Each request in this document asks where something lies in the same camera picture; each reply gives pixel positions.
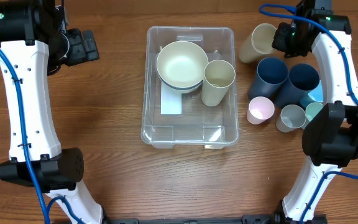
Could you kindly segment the dark blue bowl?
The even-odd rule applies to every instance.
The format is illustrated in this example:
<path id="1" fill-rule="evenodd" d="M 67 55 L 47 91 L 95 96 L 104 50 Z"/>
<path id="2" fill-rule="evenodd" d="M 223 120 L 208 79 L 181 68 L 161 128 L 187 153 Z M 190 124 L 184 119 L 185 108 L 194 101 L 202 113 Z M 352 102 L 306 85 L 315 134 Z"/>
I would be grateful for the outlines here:
<path id="1" fill-rule="evenodd" d="M 177 86 L 173 86 L 169 83 L 167 83 L 160 75 L 158 75 L 159 79 L 161 79 L 161 81 L 166 84 L 167 86 L 169 86 L 170 88 L 173 88 L 174 90 L 179 90 L 179 91 L 188 91 L 188 90 L 192 90 L 192 89 L 195 89 L 195 88 L 198 88 L 201 84 L 202 84 L 202 80 L 200 82 L 198 82 L 197 84 L 195 85 L 192 85 L 190 87 L 177 87 Z"/>

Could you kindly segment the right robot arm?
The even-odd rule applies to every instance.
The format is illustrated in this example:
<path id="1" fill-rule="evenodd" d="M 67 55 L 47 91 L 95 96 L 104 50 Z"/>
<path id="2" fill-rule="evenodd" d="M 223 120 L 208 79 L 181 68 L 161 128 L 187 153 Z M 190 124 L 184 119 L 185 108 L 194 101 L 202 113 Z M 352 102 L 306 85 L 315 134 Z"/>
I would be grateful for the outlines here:
<path id="1" fill-rule="evenodd" d="M 336 15 L 331 1 L 300 1 L 273 38 L 285 57 L 311 52 L 318 62 L 323 108 L 306 126 L 302 149 L 306 159 L 291 191 L 279 203 L 270 223 L 326 223 L 314 210 L 330 182 L 358 158 L 358 80 L 351 53 L 351 24 Z"/>

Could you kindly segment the cream tall cup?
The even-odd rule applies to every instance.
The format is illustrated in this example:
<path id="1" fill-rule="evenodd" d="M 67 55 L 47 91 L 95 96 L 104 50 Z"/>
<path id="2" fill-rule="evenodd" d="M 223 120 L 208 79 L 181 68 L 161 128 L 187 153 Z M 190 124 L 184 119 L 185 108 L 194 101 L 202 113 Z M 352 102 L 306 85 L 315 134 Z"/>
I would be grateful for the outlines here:
<path id="1" fill-rule="evenodd" d="M 254 62 L 276 51 L 272 47 L 277 28 L 269 23 L 259 24 L 248 38 L 242 43 L 239 50 L 239 60 L 243 63 Z"/>
<path id="2" fill-rule="evenodd" d="M 213 60 L 208 63 L 204 70 L 202 102 L 210 107 L 220 104 L 235 79 L 236 71 L 229 62 Z"/>

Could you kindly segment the large cream bowl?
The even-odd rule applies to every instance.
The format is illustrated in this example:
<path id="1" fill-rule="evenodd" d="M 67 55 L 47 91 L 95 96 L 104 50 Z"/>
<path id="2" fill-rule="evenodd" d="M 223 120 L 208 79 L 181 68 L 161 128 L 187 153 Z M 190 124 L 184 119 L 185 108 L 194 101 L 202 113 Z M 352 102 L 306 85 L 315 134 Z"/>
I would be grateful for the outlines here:
<path id="1" fill-rule="evenodd" d="M 205 51 L 189 41 L 176 41 L 166 45 L 158 54 L 158 74 L 169 84 L 190 87 L 203 80 L 209 60 Z"/>

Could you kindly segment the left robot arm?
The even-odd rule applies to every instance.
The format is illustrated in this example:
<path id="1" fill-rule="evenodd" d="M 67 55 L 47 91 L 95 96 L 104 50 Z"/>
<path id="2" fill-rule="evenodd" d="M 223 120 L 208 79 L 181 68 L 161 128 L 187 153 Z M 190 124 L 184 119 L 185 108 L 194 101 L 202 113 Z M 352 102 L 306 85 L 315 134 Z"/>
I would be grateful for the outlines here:
<path id="1" fill-rule="evenodd" d="M 83 154 L 63 149 L 52 119 L 48 77 L 62 65 L 99 59 L 92 31 L 68 28 L 55 1 L 0 1 L 0 68 L 10 119 L 9 158 L 0 179 L 35 189 L 45 223 L 59 204 L 72 223 L 107 223 L 85 183 Z"/>

